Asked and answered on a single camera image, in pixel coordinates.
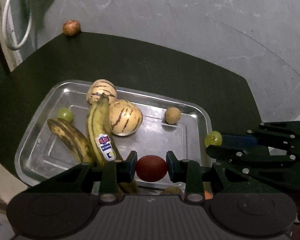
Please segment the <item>yellow banana with sticker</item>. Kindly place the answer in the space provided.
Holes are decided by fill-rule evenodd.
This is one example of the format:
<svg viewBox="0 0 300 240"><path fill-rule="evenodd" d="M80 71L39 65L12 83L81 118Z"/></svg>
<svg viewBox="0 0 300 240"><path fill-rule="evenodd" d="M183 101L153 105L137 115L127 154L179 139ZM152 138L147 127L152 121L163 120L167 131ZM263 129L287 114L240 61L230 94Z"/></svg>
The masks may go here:
<svg viewBox="0 0 300 240"><path fill-rule="evenodd" d="M117 148L109 123L109 98L102 94L99 100L90 106L86 119L86 132L88 140L95 154L98 165L107 162L123 160Z"/></svg>

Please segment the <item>orange tangerine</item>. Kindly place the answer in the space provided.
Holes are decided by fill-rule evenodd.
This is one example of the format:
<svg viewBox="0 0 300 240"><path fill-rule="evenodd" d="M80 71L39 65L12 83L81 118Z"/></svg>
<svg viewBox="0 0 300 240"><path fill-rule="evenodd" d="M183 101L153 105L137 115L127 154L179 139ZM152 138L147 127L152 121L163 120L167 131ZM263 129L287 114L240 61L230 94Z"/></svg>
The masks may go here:
<svg viewBox="0 0 300 240"><path fill-rule="evenodd" d="M206 191L206 190L204 191L204 196L205 196L206 200L213 198L213 195L209 191Z"/></svg>

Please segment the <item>small red tomato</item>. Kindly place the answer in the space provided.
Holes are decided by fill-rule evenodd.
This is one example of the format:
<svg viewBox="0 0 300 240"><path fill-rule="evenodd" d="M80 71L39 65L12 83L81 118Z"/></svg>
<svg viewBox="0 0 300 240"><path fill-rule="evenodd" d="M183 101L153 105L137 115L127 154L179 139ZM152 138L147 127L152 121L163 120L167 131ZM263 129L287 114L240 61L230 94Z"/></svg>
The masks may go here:
<svg viewBox="0 0 300 240"><path fill-rule="evenodd" d="M136 174L145 182L156 182L164 178L167 173L167 164L157 155L146 155L136 163Z"/></svg>

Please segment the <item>green grape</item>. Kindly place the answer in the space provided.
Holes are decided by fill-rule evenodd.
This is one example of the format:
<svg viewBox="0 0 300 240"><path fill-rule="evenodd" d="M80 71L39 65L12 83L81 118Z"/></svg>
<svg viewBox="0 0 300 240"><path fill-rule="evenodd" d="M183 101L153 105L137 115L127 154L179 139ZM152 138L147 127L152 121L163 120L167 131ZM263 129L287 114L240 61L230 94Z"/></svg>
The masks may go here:
<svg viewBox="0 0 300 240"><path fill-rule="evenodd" d="M206 138L204 139L204 144L206 147L210 145L221 146L222 142L223 142L222 135L217 131L212 131L208 133Z"/></svg>
<svg viewBox="0 0 300 240"><path fill-rule="evenodd" d="M72 122L74 117L73 117L73 113L72 113L72 111L70 111L70 109L68 109L66 107L62 107L59 109L59 111L57 113L57 118L63 119L67 122Z"/></svg>

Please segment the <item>spotted dark banana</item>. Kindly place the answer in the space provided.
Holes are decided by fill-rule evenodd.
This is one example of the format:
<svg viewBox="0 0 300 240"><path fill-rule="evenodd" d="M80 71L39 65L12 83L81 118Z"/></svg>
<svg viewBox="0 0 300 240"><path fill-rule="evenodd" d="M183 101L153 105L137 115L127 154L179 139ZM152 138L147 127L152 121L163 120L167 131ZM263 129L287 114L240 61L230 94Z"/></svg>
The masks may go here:
<svg viewBox="0 0 300 240"><path fill-rule="evenodd" d="M79 163L94 163L90 142L75 126L61 118L49 119L47 125Z"/></svg>

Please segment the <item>tan walnut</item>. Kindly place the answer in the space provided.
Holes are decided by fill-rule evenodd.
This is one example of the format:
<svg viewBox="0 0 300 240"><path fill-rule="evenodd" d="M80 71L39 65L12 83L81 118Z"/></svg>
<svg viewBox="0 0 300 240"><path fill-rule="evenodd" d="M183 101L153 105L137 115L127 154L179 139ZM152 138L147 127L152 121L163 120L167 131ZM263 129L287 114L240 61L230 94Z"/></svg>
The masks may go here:
<svg viewBox="0 0 300 240"><path fill-rule="evenodd" d="M170 107L165 112L165 121L168 124L175 124L181 119L181 111L177 107Z"/></svg>

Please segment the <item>striped yellow pepino melon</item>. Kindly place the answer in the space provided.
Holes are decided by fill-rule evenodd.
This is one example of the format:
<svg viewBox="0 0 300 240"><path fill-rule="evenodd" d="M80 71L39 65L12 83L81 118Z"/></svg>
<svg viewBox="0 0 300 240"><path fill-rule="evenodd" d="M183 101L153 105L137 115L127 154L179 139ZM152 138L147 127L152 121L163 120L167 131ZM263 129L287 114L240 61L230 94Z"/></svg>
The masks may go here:
<svg viewBox="0 0 300 240"><path fill-rule="evenodd" d="M142 111L130 101L120 99L110 104L109 123L114 135L131 135L141 126L142 121Z"/></svg>

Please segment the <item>small yellow fruit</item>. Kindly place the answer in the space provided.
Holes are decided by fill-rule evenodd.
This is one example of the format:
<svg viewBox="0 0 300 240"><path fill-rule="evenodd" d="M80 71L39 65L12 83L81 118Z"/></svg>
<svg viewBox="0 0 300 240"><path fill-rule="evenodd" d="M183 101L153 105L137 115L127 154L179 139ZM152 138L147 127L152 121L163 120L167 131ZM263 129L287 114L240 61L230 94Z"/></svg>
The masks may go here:
<svg viewBox="0 0 300 240"><path fill-rule="evenodd" d="M167 187L166 189L162 190L160 192L160 195L179 195L182 197L183 192L178 187L170 186L170 187Z"/></svg>

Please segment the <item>silver metal tray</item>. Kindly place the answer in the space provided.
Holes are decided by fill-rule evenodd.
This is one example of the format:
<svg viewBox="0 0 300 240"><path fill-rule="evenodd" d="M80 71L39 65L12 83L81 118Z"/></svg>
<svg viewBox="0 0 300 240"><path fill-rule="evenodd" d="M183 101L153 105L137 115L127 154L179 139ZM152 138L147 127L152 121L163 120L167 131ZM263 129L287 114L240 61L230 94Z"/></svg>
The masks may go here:
<svg viewBox="0 0 300 240"><path fill-rule="evenodd" d="M85 132L89 109L86 94L90 85L89 81L63 81L52 87L43 99L15 154L15 169L24 183L37 185L77 164L70 150L51 133L47 120L55 118L59 109L66 107L74 115L73 125ZM157 155L164 158L168 151L173 151L179 160L191 159L202 166L211 166L204 145L205 137L212 130L211 121L201 107L122 87L117 88L117 94L120 99L137 105L143 113L143 122L134 134L114 137L122 157L136 151L138 157ZM175 124L165 121L165 112L170 107L181 111L181 119Z"/></svg>

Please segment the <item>red brown apple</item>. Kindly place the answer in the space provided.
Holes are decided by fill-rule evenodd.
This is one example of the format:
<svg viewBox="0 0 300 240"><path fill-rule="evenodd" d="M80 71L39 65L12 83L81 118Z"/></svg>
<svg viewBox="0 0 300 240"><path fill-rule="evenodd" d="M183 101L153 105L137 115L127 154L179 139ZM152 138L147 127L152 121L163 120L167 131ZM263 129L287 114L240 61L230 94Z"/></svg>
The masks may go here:
<svg viewBox="0 0 300 240"><path fill-rule="evenodd" d="M74 36L81 32L81 24L77 20L68 20L62 26L63 34Z"/></svg>

